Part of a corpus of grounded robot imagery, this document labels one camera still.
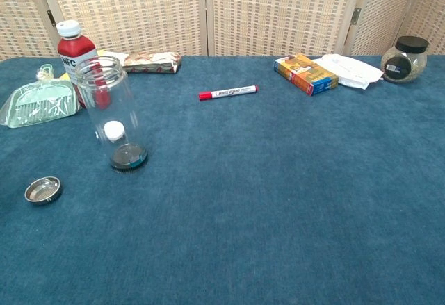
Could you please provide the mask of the clear glass bottle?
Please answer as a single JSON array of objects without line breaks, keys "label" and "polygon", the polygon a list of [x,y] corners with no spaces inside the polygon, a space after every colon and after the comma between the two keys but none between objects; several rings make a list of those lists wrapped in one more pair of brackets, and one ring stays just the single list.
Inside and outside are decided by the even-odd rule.
[{"label": "clear glass bottle", "polygon": [[[90,62],[98,62],[103,72],[86,73]],[[140,134],[128,75],[120,61],[112,56],[98,56],[77,64],[75,73],[79,92],[109,165],[118,172],[132,172],[141,167],[147,161],[147,150]],[[106,90],[111,97],[105,109],[96,103],[97,90]],[[104,124],[111,120],[120,121],[125,128],[124,137],[116,142],[110,142],[104,134]]]}]

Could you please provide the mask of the white tissue pack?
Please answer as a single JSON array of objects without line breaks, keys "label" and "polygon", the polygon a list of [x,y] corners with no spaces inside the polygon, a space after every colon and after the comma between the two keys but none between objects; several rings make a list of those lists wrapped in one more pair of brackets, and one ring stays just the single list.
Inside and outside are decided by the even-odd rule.
[{"label": "white tissue pack", "polygon": [[313,62],[336,74],[339,77],[339,83],[349,88],[365,90],[371,83],[379,81],[384,74],[376,67],[336,53],[315,58]]}]

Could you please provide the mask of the blue table cloth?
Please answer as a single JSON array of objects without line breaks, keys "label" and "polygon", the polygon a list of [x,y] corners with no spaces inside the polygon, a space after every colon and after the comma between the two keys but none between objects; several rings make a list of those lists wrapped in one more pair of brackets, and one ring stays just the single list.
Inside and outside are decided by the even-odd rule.
[{"label": "blue table cloth", "polygon": [[[85,111],[0,126],[0,304],[445,305],[445,56],[313,97],[268,57],[130,84],[134,172],[108,166]],[[29,203],[45,176],[60,197]]]}]

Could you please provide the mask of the brown red snack package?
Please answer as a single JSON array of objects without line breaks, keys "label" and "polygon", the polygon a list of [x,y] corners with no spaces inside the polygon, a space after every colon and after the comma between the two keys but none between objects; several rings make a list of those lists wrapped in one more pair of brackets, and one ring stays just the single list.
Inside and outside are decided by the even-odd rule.
[{"label": "brown red snack package", "polygon": [[131,73],[174,74],[181,65],[181,55],[177,52],[131,53],[123,64],[123,69]]}]

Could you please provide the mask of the woven folding screen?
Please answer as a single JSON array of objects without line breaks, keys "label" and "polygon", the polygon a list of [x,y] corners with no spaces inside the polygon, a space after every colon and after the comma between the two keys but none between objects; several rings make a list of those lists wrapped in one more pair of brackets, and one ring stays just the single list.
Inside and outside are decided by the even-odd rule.
[{"label": "woven folding screen", "polygon": [[0,61],[55,56],[66,19],[122,53],[380,55],[414,35],[445,55],[445,0],[0,0]]}]

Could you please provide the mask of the red whiteboard marker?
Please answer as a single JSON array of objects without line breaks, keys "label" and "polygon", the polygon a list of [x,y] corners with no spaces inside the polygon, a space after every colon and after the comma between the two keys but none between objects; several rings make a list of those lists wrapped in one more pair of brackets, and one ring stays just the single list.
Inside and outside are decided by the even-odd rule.
[{"label": "red whiteboard marker", "polygon": [[252,94],[259,91],[259,87],[257,85],[250,85],[250,86],[244,86],[244,87],[238,87],[238,88],[230,88],[226,90],[215,90],[215,91],[207,91],[207,92],[200,92],[198,94],[198,99],[200,101],[204,100],[210,100],[210,99],[217,99],[222,97],[232,97],[236,95],[242,95],[242,94]]}]

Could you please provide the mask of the orange yellow carton box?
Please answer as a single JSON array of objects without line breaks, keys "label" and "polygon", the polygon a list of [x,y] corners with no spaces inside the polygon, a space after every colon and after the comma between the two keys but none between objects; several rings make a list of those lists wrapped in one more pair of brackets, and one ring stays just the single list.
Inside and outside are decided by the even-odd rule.
[{"label": "orange yellow carton box", "polygon": [[301,53],[276,59],[274,70],[309,96],[331,90],[339,84],[336,74]]}]

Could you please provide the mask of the green dustpan brush set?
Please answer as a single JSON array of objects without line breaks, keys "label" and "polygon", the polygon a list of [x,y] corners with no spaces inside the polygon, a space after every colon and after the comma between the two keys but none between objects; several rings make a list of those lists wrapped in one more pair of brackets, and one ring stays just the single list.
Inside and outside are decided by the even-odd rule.
[{"label": "green dustpan brush set", "polygon": [[15,129],[75,115],[80,104],[72,83],[44,64],[36,81],[14,90],[0,108],[0,125]]}]

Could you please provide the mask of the small white cap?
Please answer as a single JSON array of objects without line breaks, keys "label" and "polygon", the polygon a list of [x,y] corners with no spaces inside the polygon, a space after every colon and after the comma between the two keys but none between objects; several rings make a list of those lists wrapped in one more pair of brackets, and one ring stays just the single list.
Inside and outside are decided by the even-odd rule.
[{"label": "small white cap", "polygon": [[123,123],[111,120],[104,124],[104,134],[110,142],[116,142],[124,137],[125,128]]}]

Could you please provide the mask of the red juice bottle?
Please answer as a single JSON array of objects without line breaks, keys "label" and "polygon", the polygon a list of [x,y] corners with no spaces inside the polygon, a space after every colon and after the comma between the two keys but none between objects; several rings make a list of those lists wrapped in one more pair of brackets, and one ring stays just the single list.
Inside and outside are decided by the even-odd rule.
[{"label": "red juice bottle", "polygon": [[[81,27],[78,21],[70,19],[56,24],[56,29],[59,36],[62,37],[58,43],[58,54],[63,62],[66,73],[69,76],[76,92],[77,100],[82,107],[86,107],[81,93],[77,86],[77,77],[75,67],[77,64],[85,60],[98,57],[97,50],[93,42],[81,34]],[[89,63],[90,66],[86,73],[98,74],[103,72],[101,65],[96,63]],[[111,103],[111,97],[106,90],[95,91],[95,100],[100,109],[107,108]]]}]

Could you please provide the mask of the round jar black lid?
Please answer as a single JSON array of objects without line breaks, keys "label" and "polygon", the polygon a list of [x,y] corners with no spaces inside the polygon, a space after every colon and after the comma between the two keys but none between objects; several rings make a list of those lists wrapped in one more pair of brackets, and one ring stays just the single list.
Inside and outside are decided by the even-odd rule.
[{"label": "round jar black lid", "polygon": [[418,36],[398,37],[395,45],[381,59],[383,79],[392,83],[407,83],[416,79],[427,65],[429,42]]}]

